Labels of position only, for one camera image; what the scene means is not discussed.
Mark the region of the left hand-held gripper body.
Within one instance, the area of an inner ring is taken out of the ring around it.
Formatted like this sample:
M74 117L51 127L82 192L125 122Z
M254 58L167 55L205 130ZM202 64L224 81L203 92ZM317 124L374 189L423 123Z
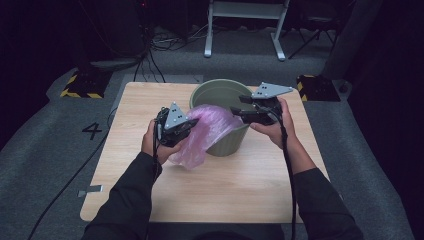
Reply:
M167 147L174 147L175 132L185 130L188 117L182 112L179 106L173 102L169 108L162 107L156 117L155 133L160 144Z

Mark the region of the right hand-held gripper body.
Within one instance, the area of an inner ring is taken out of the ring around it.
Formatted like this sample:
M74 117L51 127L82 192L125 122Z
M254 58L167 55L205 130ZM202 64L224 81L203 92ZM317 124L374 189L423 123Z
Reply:
M252 105L257 110L257 123L268 126L282 120L282 107L278 96L293 91L292 87L262 82L251 95Z

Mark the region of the pink plastic bag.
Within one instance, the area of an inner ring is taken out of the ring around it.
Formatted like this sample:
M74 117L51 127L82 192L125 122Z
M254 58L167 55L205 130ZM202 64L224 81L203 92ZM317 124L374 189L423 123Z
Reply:
M190 109L187 115L190 119L198 119L198 123L182 141L181 149L169 158L171 163L186 169L202 165L209 147L244 124L240 117L230 116L224 108L208 104Z

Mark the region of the green plastic bin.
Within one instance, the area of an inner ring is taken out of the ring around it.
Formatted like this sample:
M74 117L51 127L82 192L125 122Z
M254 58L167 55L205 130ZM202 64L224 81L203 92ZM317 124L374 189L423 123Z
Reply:
M250 96L253 91L242 83L230 79L214 79L200 84L191 94L189 107L203 104L224 108L232 116L231 107L253 111L251 104L242 103L240 96ZM207 153L216 157L225 157L235 153L247 133L248 125L242 124L226 134L208 148Z

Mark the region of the person's right hand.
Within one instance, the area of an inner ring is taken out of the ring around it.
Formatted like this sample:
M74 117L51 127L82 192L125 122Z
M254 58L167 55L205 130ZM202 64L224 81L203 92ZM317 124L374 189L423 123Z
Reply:
M287 133L287 146L289 149L291 149L293 146L299 143L299 140L295 133L295 126L286 100L283 97L278 97L278 101L282 107L282 122ZM268 136L270 140L280 149L283 148L283 138L281 133L281 126L279 123L275 123L269 126L265 126L259 123L251 123L250 127L257 132Z

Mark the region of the person's left hand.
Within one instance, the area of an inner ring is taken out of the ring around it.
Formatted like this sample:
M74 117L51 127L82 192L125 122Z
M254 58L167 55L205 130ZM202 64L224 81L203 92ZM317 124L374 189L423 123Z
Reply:
M177 153L181 149L181 144L177 144L174 147L167 147L156 143L154 130L155 121L151 120L142 139L141 151L155 157L163 165L172 154Z

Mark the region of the black yellow striped floor plate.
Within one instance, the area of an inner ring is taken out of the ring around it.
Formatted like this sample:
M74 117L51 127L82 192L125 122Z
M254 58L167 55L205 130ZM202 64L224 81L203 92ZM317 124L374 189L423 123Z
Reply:
M333 82L321 75L300 75L297 77L296 83L303 101L341 101Z
M111 72L92 74L75 71L62 90L61 97L102 99L110 82Z

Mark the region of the black tripod stand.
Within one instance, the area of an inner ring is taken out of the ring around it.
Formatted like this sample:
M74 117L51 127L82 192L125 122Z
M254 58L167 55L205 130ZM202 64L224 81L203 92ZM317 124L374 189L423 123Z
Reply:
M306 29L313 32L313 35L306 40L298 49L296 49L290 56L292 59L296 54L303 50L312 40L318 40L322 33L325 33L331 43L331 49L334 49L335 43L338 39L338 20L333 17L318 17L307 16L303 14L300 17L302 26L298 29L299 34L301 30Z

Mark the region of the grey curtain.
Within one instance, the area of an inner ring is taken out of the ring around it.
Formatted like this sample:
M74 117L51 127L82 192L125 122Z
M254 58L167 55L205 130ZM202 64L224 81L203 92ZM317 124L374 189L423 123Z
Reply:
M371 28L384 0L357 0L352 13L330 53L321 75L343 79Z

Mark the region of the dark equipment stand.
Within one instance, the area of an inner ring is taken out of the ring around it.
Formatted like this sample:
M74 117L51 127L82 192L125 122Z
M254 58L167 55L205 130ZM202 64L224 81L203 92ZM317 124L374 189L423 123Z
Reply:
M121 63L102 66L119 71L140 65L146 55L145 34L136 0L77 0L100 41Z

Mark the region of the grey tape strip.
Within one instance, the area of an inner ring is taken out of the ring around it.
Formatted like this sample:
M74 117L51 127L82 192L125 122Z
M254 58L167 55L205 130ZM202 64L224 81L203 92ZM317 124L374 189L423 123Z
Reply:
M102 192L103 191L103 185L92 185L88 186L85 190L79 190L77 193L77 197L84 197L88 193L95 193L95 192Z

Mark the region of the white metal stand frame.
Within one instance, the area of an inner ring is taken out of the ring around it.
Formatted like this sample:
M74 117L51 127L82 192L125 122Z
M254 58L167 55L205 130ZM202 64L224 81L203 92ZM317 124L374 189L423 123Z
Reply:
M268 4L209 0L207 14L208 29L205 41L204 56L206 58L212 56L213 20L215 17L249 18L278 21L276 31L272 32L270 36L277 55L277 59L279 61L285 61L286 56L281 47L279 38L290 1L291 0L283 0L283 3Z

